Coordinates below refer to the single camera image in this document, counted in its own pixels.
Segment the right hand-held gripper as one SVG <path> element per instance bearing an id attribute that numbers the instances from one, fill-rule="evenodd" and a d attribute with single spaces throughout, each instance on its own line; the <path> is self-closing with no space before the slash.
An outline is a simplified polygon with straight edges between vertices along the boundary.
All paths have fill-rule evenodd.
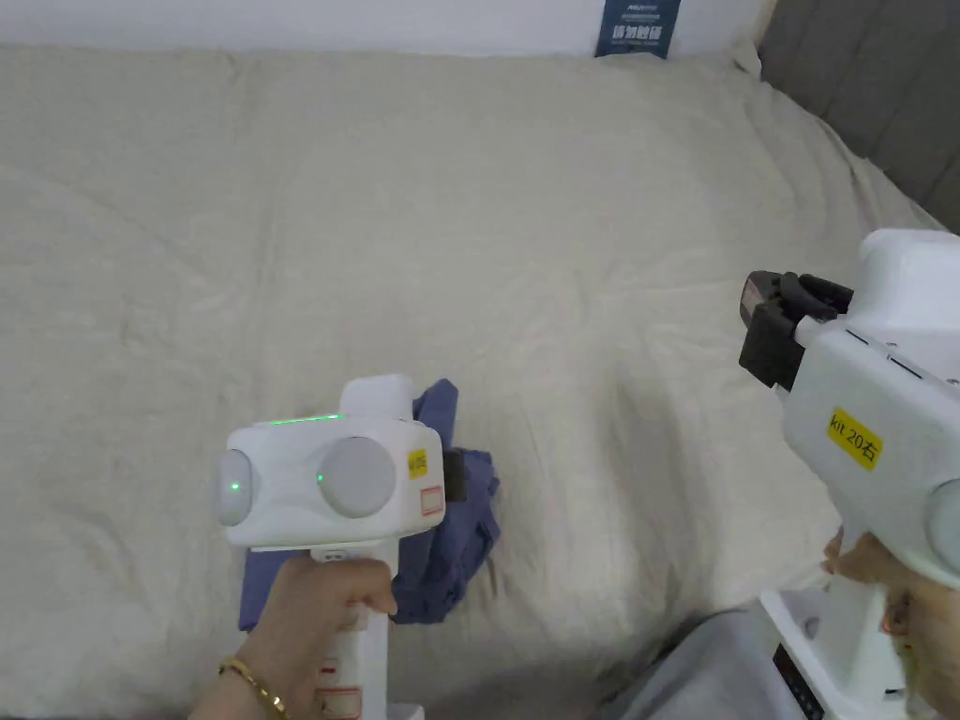
<path id="1" fill-rule="evenodd" d="M 842 549 L 871 533 L 905 566 L 959 581 L 959 241 L 880 230 L 853 289 L 753 271 L 739 364 L 784 397 L 789 448 L 830 494 Z M 884 591 L 835 577 L 781 599 L 783 672 L 816 719 L 903 719 L 906 672 Z"/>

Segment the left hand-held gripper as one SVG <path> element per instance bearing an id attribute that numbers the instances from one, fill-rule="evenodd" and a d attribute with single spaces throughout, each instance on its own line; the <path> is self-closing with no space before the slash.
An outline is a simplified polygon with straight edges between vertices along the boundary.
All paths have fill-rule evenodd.
<path id="1" fill-rule="evenodd" d="M 259 422 L 233 432 L 219 459 L 217 519 L 231 545 L 316 563 L 372 559 L 402 572 L 402 543 L 426 541 L 459 499 L 448 480 L 458 391 L 448 381 L 414 398 L 400 374 L 350 381 L 331 414 Z M 311 673 L 318 719 L 426 719 L 388 698 L 389 623 L 367 603 Z"/>

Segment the person's left hand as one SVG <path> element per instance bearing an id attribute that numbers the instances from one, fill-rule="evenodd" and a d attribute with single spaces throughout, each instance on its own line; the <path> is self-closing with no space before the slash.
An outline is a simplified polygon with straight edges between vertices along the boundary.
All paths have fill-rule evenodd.
<path id="1" fill-rule="evenodd" d="M 301 719 L 312 709 L 324 658 L 359 608 L 396 612 L 385 562 L 292 558 L 277 573 L 261 618 L 236 658 L 291 718 Z"/>

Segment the person's right hand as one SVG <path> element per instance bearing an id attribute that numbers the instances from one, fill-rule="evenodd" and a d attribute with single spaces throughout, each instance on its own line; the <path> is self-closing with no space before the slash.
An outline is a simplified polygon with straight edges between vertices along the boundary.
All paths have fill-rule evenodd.
<path id="1" fill-rule="evenodd" d="M 863 584 L 886 587 L 907 603 L 907 638 L 915 657 L 914 689 L 944 719 L 959 717 L 959 591 L 939 585 L 897 560 L 871 533 L 844 552 L 844 531 L 824 548 L 823 568 Z"/>

